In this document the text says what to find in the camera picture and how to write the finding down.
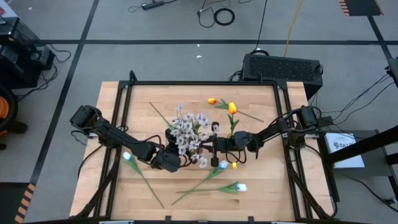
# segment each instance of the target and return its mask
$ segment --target orange object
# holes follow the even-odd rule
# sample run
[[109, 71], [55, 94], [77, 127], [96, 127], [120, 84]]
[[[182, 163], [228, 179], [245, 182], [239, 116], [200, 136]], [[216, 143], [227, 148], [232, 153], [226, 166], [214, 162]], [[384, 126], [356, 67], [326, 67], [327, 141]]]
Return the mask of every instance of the orange object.
[[209, 98], [209, 99], [207, 99], [207, 102], [209, 102], [211, 104], [216, 104], [217, 101], [214, 98]]
[[[6, 118], [10, 111], [10, 105], [6, 99], [0, 96], [0, 118]], [[7, 134], [7, 130], [1, 131], [0, 136]]]
[[236, 106], [234, 103], [229, 103], [229, 113], [236, 114]]

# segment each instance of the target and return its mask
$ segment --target black metal frame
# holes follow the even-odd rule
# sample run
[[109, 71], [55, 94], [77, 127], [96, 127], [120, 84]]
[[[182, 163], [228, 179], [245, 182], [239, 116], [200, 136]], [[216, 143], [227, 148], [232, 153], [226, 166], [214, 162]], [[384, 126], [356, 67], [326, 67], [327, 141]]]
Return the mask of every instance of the black metal frame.
[[[122, 96], [123, 90], [125, 89], [125, 87], [127, 87], [127, 94], [126, 94], [126, 99], [124, 102], [124, 109], [123, 109], [123, 115], [122, 115], [122, 121], [121, 121], [121, 125], [126, 125], [127, 114], [128, 114], [128, 109], [129, 109], [129, 104], [130, 104], [130, 99], [131, 99], [131, 93], [132, 93], [132, 87], [134, 85], [229, 85], [229, 86], [264, 85], [264, 86], [272, 86], [274, 89], [277, 114], [278, 114], [278, 116], [280, 116], [283, 113], [282, 105], [280, 102], [280, 96], [279, 96], [279, 86], [276, 82], [273, 82], [273, 81], [260, 82], [260, 83], [259, 82], [137, 81], [137, 78], [136, 78], [134, 72], [131, 71], [130, 72], [130, 80], [119, 82], [118, 92], [116, 94], [116, 102], [115, 102], [114, 111], [113, 111], [113, 117], [111, 120], [111, 123], [113, 125], [116, 125], [116, 123], [117, 123], [117, 117], [118, 117], [119, 108], [120, 108], [120, 104], [121, 104], [121, 96]], [[291, 105], [290, 105], [289, 94], [287, 92], [287, 86], [281, 85], [281, 89], [283, 90], [284, 101], [286, 104], [287, 111], [290, 111]], [[289, 148], [287, 136], [282, 135], [282, 142], [283, 142], [283, 148], [284, 148], [284, 154], [285, 154], [285, 161], [291, 161], [290, 148]], [[116, 190], [116, 181], [118, 178], [119, 161], [121, 159], [121, 147], [118, 147], [115, 149], [116, 155], [114, 158], [112, 169], [108, 173], [109, 159], [110, 159], [112, 150], [113, 149], [110, 149], [110, 148], [106, 149], [103, 169], [101, 171], [101, 180], [99, 182], [100, 187], [94, 194], [93, 198], [90, 200], [89, 204], [83, 209], [83, 211], [81, 213], [79, 213], [76, 217], [73, 217], [72, 219], [69, 219], [69, 220], [55, 220], [55, 221], [49, 221], [49, 222], [43, 222], [43, 223], [75, 223], [75, 221], [84, 223], [85, 220], [87, 221], [87, 223], [94, 223], [94, 222], [98, 222], [100, 220], [102, 220], [102, 221], [111, 220], [113, 199], [114, 199], [114, 194], [115, 194], [115, 190]], [[302, 223], [353, 223], [353, 222], [342, 222], [342, 221], [337, 221], [337, 220], [313, 219], [312, 208], [317, 213], [318, 217], [325, 218], [325, 217], [329, 217], [329, 216], [327, 214], [325, 214], [324, 212], [323, 213], [319, 212], [319, 209], [321, 211], [323, 211], [323, 210], [320, 208], [320, 206], [317, 204], [316, 200], [312, 197], [311, 193], [307, 189], [305, 176], [304, 176], [304, 169], [303, 169], [301, 155], [300, 155], [299, 151], [295, 151], [295, 157], [296, 157], [296, 161], [297, 161], [298, 173], [295, 171], [292, 163], [289, 163], [289, 162], [285, 163], [286, 169], [288, 172], [288, 181], [289, 181], [290, 194], [292, 197], [292, 207], [293, 207], [293, 212], [294, 212], [294, 216], [295, 216], [295, 221], [302, 222]], [[109, 197], [108, 197], [108, 201], [106, 204], [106, 214], [105, 214], [105, 216], [100, 217], [99, 214], [100, 214], [101, 203], [102, 203], [102, 195], [103, 195], [105, 188], [108, 186], [109, 183], [111, 185], [109, 188]], [[303, 194], [303, 200], [304, 200], [304, 205], [305, 205], [305, 214], [306, 214], [305, 218], [301, 217], [300, 207], [299, 207], [298, 198], [297, 198], [297, 191], [296, 191], [295, 186], [297, 186]], [[93, 217], [88, 217], [88, 215], [92, 211], [93, 207], [95, 207]], [[170, 216], [166, 216], [165, 220], [138, 220], [138, 221], [135, 220], [134, 221], [134, 223], [193, 223], [193, 222], [194, 221], [172, 221]], [[248, 217], [247, 221], [242, 221], [242, 222], [208, 221], [206, 223], [271, 223], [271, 222], [255, 222], [254, 217]]]

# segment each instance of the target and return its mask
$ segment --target wooden tabletop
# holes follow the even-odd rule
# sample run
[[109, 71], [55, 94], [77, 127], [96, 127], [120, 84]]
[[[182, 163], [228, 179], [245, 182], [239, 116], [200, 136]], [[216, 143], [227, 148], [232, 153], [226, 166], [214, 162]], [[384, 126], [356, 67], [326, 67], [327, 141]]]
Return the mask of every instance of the wooden tabletop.
[[[97, 108], [104, 118], [111, 120], [118, 82], [103, 82], [99, 93]], [[289, 96], [292, 108], [307, 105], [302, 83], [289, 83]], [[283, 94], [280, 93], [282, 107], [285, 108]], [[275, 98], [271, 86], [167, 86], [136, 85], [132, 88], [127, 125], [128, 134], [137, 139], [145, 139], [159, 134], [165, 141], [165, 121], [151, 107], [149, 102], [171, 121], [176, 117], [176, 107], [183, 105], [182, 113], [204, 113], [210, 121], [220, 123], [220, 136], [229, 132], [228, 110], [215, 108], [207, 103], [208, 98], [233, 101], [238, 110], [255, 116], [257, 121], [242, 114], [235, 114], [240, 119], [236, 131], [245, 130], [256, 133], [268, 126], [277, 117]], [[124, 95], [121, 101], [118, 121], [121, 120]], [[316, 140], [307, 139], [307, 144], [317, 147]], [[98, 140], [88, 141], [85, 156], [99, 146]], [[90, 200], [98, 188], [105, 150], [100, 150], [88, 159], [83, 166], [78, 180], [70, 215], [76, 215]], [[223, 154], [218, 154], [220, 161]], [[210, 161], [211, 154], [206, 153]], [[281, 138], [274, 138], [265, 143], [255, 160], [254, 153], [248, 152], [248, 161], [238, 164], [236, 170], [231, 164], [214, 179], [205, 182], [201, 189], [213, 189], [235, 181], [244, 183], [247, 192], [227, 194], [223, 192], [200, 192], [186, 196], [175, 205], [171, 205], [180, 195], [179, 190], [188, 190], [209, 174], [211, 167], [199, 168], [198, 164], [179, 169], [175, 173], [155, 170], [137, 162], [144, 176], [162, 201], [165, 209], [152, 196], [145, 182], [131, 167], [120, 163], [118, 182], [113, 204], [112, 219], [129, 220], [164, 220], [171, 215], [173, 220], [236, 220], [244, 221], [254, 216], [256, 221], [294, 221], [292, 199], [290, 196], [287, 171], [284, 161]], [[307, 187], [323, 209], [333, 213], [325, 174], [320, 158], [312, 151], [302, 149], [302, 161], [307, 180]], [[108, 193], [105, 193], [103, 205]]]

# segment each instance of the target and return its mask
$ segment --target orange tulip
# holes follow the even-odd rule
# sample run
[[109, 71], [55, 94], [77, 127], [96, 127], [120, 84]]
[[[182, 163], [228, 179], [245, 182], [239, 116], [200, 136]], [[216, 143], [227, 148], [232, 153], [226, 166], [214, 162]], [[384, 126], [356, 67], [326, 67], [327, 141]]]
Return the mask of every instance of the orange tulip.
[[209, 99], [207, 99], [207, 102], [209, 102], [211, 104], [216, 104], [217, 101], [214, 98], [209, 98]]
[[229, 103], [229, 113], [236, 114], [236, 106], [234, 103]]

